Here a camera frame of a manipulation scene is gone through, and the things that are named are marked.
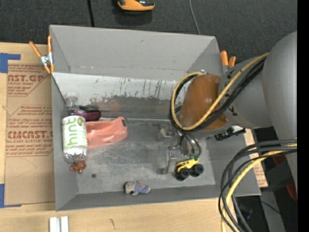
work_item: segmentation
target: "black stand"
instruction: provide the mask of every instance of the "black stand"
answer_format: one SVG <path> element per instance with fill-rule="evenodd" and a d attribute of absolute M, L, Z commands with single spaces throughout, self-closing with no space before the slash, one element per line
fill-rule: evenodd
<path fill-rule="evenodd" d="M 91 26 L 94 28 L 94 27 L 95 27 L 95 21 L 94 21 L 94 19 L 93 19 L 91 1 L 90 1 L 90 0 L 87 0 L 87 4 L 88 4 L 88 9 L 89 9 L 89 15 L 90 15 Z"/>

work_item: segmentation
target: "wooden table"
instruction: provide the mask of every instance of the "wooden table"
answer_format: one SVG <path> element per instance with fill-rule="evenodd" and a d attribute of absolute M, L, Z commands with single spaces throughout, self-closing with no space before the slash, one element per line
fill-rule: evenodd
<path fill-rule="evenodd" d="M 45 45 L 39 45 L 44 54 Z M 0 53 L 24 54 L 28 44 L 0 43 Z M 4 183 L 7 74 L 0 73 L 0 184 Z M 69 216 L 70 232 L 221 231 L 218 199 L 55 212 L 55 203 L 0 209 L 0 231 L 48 231 L 50 217 Z"/>

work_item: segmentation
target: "yellow cable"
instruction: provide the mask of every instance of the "yellow cable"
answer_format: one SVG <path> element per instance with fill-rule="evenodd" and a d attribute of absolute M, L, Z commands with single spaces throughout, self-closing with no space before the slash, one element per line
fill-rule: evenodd
<path fill-rule="evenodd" d="M 185 131 L 189 131 L 192 129 L 195 129 L 196 127 L 198 127 L 200 124 L 204 123 L 205 120 L 207 119 L 207 117 L 209 116 L 209 114 L 211 114 L 211 112 L 214 110 L 214 108 L 218 105 L 218 103 L 220 102 L 220 100 L 222 99 L 222 97 L 226 94 L 226 92 L 228 91 L 228 89 L 233 85 L 233 83 L 236 81 L 236 79 L 241 75 L 242 72 L 244 72 L 245 70 L 247 70 L 249 67 L 251 67 L 253 64 L 255 64 L 256 62 L 260 61 L 261 59 L 265 58 L 268 55 L 268 53 L 265 53 L 257 58 L 255 58 L 254 60 L 250 61 L 248 64 L 246 64 L 243 68 L 241 68 L 241 70 L 238 71 L 238 73 L 230 80 L 230 82 L 227 84 L 227 86 L 222 90 L 222 92 L 220 93 L 220 95 L 218 96 L 218 98 L 215 100 L 215 102 L 212 104 L 212 106 L 208 109 L 208 111 L 206 112 L 206 114 L 195 124 L 193 124 L 192 126 L 184 126 L 182 123 L 179 122 L 179 120 L 176 117 L 175 114 L 175 108 L 174 108 L 174 103 L 175 103 L 175 97 L 176 97 L 176 91 L 179 87 L 179 85 L 182 83 L 183 80 L 185 80 L 186 78 L 188 78 L 189 76 L 192 75 L 197 75 L 197 74 L 202 74 L 201 72 L 194 72 L 191 74 L 186 75 L 185 77 L 183 77 L 178 84 L 176 85 L 174 92 L 172 94 L 171 97 L 171 112 L 172 112 L 172 117 L 176 123 L 176 125 L 178 127 L 180 127 L 182 130 Z"/>
<path fill-rule="evenodd" d="M 226 196 L 226 203 L 228 204 L 228 202 L 230 201 L 231 199 L 231 196 L 233 194 L 233 192 L 235 191 L 237 185 L 240 183 L 240 181 L 243 179 L 243 177 L 247 174 L 247 172 L 253 168 L 256 164 L 262 162 L 263 160 L 265 160 L 267 157 L 263 157 L 263 156 L 269 156 L 269 155 L 275 155 L 275 154 L 279 154 L 279 153 L 282 153 L 283 151 L 282 150 L 278 150 L 278 151 L 269 151 L 265 154 L 262 155 L 262 158 L 259 158 L 259 159 L 256 159 L 254 160 L 253 162 L 251 162 L 243 171 L 241 171 L 241 173 L 238 175 L 238 177 L 235 179 L 235 181 L 233 182 L 231 188 L 228 190 L 228 193 L 227 193 L 227 196 Z M 226 216 L 226 210 L 225 208 L 223 207 L 223 210 L 222 210 L 222 213 L 223 213 L 223 216 L 225 217 Z M 223 232 L 226 232 L 225 230 L 225 222 L 223 219 L 221 219 L 221 230 Z"/>

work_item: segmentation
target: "small figurine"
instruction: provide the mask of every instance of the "small figurine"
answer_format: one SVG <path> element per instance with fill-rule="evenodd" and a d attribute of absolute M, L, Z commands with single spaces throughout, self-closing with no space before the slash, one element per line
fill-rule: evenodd
<path fill-rule="evenodd" d="M 74 163 L 75 165 L 72 165 L 71 167 L 70 167 L 70 171 L 78 171 L 78 173 L 82 173 L 83 172 L 83 169 L 85 169 L 86 168 L 86 162 L 85 161 L 80 161 L 80 162 L 78 162 L 78 163 Z"/>
<path fill-rule="evenodd" d="M 149 193 L 150 186 L 146 186 L 139 181 L 128 181 L 125 183 L 126 194 L 131 193 L 132 196 L 136 196 L 139 193 Z"/>

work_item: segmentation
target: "hint water bottle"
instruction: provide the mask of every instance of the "hint water bottle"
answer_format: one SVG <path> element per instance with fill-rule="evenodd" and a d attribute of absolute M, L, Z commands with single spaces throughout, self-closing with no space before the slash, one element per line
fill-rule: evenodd
<path fill-rule="evenodd" d="M 74 115 L 79 110 L 76 104 L 77 95 L 67 93 L 64 96 L 66 101 L 66 117 L 61 121 L 62 145 L 64 159 L 69 163 L 79 163 L 88 156 L 88 140 L 86 132 L 86 120 L 82 116 Z"/>

